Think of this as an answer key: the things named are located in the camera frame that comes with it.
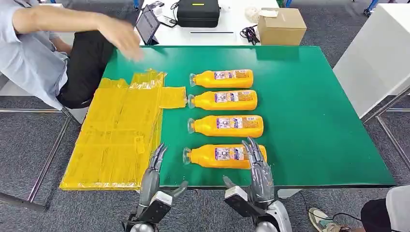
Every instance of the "floor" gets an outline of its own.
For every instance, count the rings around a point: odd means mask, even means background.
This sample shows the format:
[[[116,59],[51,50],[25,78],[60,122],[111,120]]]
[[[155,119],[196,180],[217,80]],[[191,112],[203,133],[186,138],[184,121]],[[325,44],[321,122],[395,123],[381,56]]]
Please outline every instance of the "floor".
[[[94,1],[84,1],[89,6]],[[132,19],[132,3],[121,1],[107,10],[110,14]],[[293,0],[299,8],[308,30],[304,45],[319,45],[331,66],[343,54],[350,41],[366,21],[362,11],[368,1],[357,0]],[[410,108],[410,98],[397,107]],[[46,108],[34,97],[0,96],[0,108]],[[407,154],[410,154],[410,115],[386,113],[383,118]],[[63,115],[0,114],[0,191],[27,198],[31,186],[48,155],[64,122]],[[376,120],[365,125],[387,167],[400,185],[410,183],[410,171],[395,151]],[[58,189],[70,159],[79,128],[71,124],[53,160],[36,202],[49,209],[34,212],[0,203],[2,232],[120,232],[120,220],[135,209],[135,191],[62,191]],[[361,206],[371,199],[385,197],[388,189],[309,189],[301,193],[308,207],[323,209],[329,215],[345,212],[360,216]],[[160,224],[167,232],[251,232],[249,219],[241,218],[223,201],[223,190],[189,190],[176,200],[172,211]],[[312,232],[301,194],[282,201],[287,207],[294,232]],[[347,217],[338,222],[358,227],[361,224]]]

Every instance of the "orange bottle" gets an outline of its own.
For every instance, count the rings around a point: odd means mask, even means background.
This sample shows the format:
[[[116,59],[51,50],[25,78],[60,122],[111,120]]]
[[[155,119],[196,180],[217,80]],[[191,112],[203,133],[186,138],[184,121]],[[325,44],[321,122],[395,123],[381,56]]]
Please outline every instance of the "orange bottle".
[[[253,72],[250,69],[230,71],[205,71],[190,75],[191,86],[205,88],[250,88],[253,84]]]
[[[259,145],[267,161],[266,148]],[[242,144],[204,145],[197,149],[184,148],[182,158],[185,164],[196,163],[205,168],[250,169],[249,157]]]
[[[254,110],[258,96],[254,90],[235,90],[205,92],[198,96],[188,96],[189,108],[200,107],[204,110]]]
[[[188,132],[206,136],[253,137],[262,136],[264,121],[258,115],[206,116],[188,119]]]

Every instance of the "person's leg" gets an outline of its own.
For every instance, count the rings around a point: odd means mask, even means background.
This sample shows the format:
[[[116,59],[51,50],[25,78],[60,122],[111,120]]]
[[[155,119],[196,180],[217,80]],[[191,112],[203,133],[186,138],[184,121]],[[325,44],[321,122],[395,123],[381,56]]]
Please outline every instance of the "person's leg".
[[[350,232],[349,227],[334,223],[329,216],[317,208],[309,209],[309,219],[319,232]]]
[[[389,213],[386,199],[371,200],[363,205],[361,219],[367,232],[391,232]]]
[[[64,106],[84,108],[101,81],[114,46],[99,31],[77,32],[67,67],[68,81],[57,99]]]

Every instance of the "black case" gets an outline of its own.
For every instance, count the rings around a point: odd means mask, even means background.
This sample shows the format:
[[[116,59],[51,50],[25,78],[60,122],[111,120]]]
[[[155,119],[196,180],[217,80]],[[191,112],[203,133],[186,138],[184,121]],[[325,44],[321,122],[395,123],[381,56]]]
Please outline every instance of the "black case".
[[[180,0],[176,17],[184,28],[214,28],[219,14],[218,0]]]

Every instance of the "cardboard box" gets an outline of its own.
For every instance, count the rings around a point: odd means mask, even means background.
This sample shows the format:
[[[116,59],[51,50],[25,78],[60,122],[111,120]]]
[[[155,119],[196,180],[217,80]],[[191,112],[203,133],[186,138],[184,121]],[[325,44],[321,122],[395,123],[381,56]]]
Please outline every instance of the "cardboard box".
[[[258,31],[262,45],[299,45],[306,31],[306,24],[298,9],[262,8],[278,11],[276,17],[260,16]]]

